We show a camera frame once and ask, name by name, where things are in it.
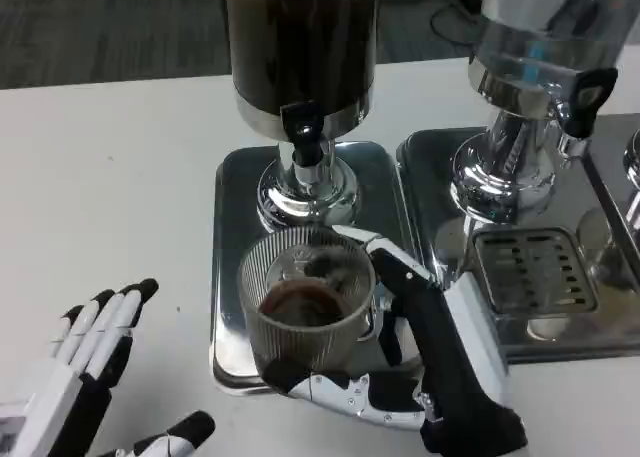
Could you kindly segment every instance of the drip tray grate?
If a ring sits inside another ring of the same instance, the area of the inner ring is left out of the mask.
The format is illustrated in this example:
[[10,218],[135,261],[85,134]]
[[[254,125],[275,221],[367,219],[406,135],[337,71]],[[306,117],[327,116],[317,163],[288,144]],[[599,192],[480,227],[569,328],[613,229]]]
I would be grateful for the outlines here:
[[596,308],[584,264],[564,230],[480,231],[474,246],[497,313],[548,316]]

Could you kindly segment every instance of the glass cup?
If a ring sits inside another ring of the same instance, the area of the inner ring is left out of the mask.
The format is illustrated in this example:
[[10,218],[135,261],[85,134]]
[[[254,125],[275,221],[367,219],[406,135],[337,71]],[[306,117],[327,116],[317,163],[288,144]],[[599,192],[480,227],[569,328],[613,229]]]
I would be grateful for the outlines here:
[[257,242],[238,288],[258,371],[274,360],[342,368],[367,327],[375,283],[367,253],[330,229],[289,227]]

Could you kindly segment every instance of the white robotic hand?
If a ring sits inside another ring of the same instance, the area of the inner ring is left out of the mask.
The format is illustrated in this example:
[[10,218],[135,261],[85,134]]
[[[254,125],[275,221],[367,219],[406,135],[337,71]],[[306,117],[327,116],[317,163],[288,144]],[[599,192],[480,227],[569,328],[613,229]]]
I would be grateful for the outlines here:
[[[60,319],[21,391],[0,402],[0,457],[81,457],[100,427],[129,360],[131,329],[158,283],[146,279],[119,292],[105,290]],[[163,434],[146,438],[113,457],[186,457],[215,430],[213,419],[195,412]]]

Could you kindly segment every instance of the ribbed glass cup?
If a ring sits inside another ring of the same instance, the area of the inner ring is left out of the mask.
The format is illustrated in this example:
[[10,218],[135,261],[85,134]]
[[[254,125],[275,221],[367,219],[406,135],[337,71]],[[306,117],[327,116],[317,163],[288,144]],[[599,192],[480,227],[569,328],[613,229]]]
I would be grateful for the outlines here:
[[[278,282],[315,278],[305,275],[305,259],[339,255],[336,297],[344,317],[319,327],[287,325],[265,315],[260,305]],[[366,328],[376,278],[366,252],[354,241],[322,227],[289,227],[257,242],[238,271],[240,301],[258,371],[273,360],[293,360],[315,371],[343,367]]]

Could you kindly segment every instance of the robotic hand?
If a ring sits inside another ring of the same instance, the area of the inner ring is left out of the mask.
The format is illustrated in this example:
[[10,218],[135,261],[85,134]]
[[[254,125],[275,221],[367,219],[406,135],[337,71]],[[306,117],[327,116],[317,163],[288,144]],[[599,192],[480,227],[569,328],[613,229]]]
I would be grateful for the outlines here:
[[354,227],[333,230],[362,245],[394,295],[391,311],[409,323],[422,379],[393,371],[315,373],[283,359],[267,365],[265,382],[367,422],[419,430],[427,450],[443,457],[528,455],[520,417],[506,401],[507,368],[473,275],[443,291],[435,276],[389,239]]
[[[0,402],[0,457],[80,457],[93,441],[127,365],[143,305],[158,283],[143,280],[114,292],[105,290],[78,305],[59,322],[22,389]],[[133,446],[103,457],[186,457],[215,430],[213,419],[198,411]]]

